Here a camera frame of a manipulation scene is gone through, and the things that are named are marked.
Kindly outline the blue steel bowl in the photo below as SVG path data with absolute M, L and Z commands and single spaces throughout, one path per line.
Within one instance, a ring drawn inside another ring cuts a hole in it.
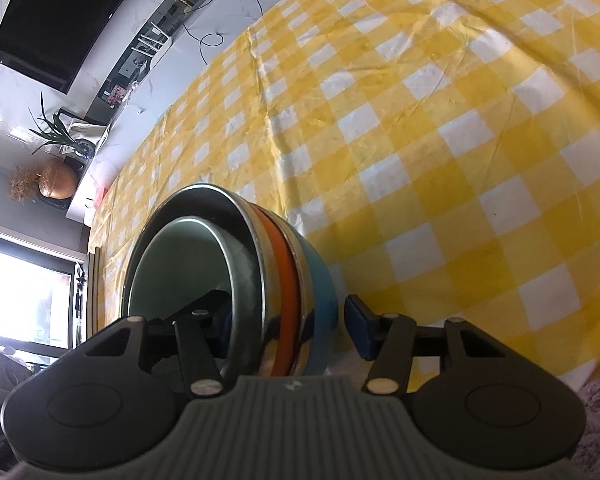
M 329 270 L 316 249 L 286 220 L 280 220 L 300 257 L 301 305 L 308 308 L 303 320 L 300 350 L 294 374 L 323 375 L 334 351 L 339 304 Z

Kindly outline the pale green ceramic bowl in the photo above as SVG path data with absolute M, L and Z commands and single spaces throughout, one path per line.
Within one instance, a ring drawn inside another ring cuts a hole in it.
M 166 320 L 207 292 L 230 295 L 230 336 L 221 375 L 257 373 L 263 339 L 262 284 L 257 258 L 237 237 L 200 217 L 169 222 L 129 270 L 130 315 Z

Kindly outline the orange steel bowl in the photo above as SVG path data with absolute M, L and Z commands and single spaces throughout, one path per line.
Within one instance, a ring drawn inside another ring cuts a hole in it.
M 137 237 L 131 259 L 126 268 L 122 289 L 122 311 L 128 307 L 129 270 L 137 266 L 143 250 L 152 238 L 169 222 L 195 216 L 211 221 L 227 230 L 244 243 L 256 256 L 258 275 L 262 284 L 263 339 L 260 367 L 265 352 L 266 338 L 272 330 L 279 330 L 274 368 L 287 374 L 294 368 L 297 355 L 299 321 L 298 306 L 292 298 L 292 259 L 282 231 L 256 205 L 233 192 L 208 183 L 197 183 L 181 188 L 169 196 L 149 217 Z

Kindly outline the brown round vase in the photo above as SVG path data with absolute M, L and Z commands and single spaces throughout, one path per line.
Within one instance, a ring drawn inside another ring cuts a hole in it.
M 53 159 L 46 162 L 38 173 L 38 190 L 54 200 L 70 198 L 78 187 L 78 176 L 64 162 Z

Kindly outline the yellow white checkered tablecloth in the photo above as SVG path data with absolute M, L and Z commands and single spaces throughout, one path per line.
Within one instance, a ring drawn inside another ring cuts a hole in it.
M 280 0 L 99 206 L 100 324 L 149 215 L 195 182 L 278 212 L 377 312 L 600 372 L 600 0 Z

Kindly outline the green potted plant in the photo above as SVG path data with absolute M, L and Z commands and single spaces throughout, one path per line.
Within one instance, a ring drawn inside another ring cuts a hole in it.
M 47 116 L 42 94 L 40 94 L 40 114 L 38 114 L 38 117 L 31 114 L 31 118 L 34 121 L 34 127 L 29 129 L 30 133 L 44 140 L 44 143 L 35 150 L 36 152 L 46 146 L 65 146 L 66 148 L 72 148 L 79 157 L 84 159 L 94 158 L 96 145 L 93 142 L 72 136 L 69 129 L 59 118 L 58 113 Z

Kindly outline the white wifi router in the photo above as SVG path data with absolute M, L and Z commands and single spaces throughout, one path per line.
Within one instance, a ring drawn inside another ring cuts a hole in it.
M 139 32 L 132 43 L 131 50 L 138 53 L 153 70 L 166 55 L 173 44 L 173 38 L 154 22 L 149 23 L 146 32 Z

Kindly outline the black television screen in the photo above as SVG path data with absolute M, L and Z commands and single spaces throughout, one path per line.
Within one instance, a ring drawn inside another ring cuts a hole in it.
M 63 94 L 123 0 L 9 0 L 0 64 Z

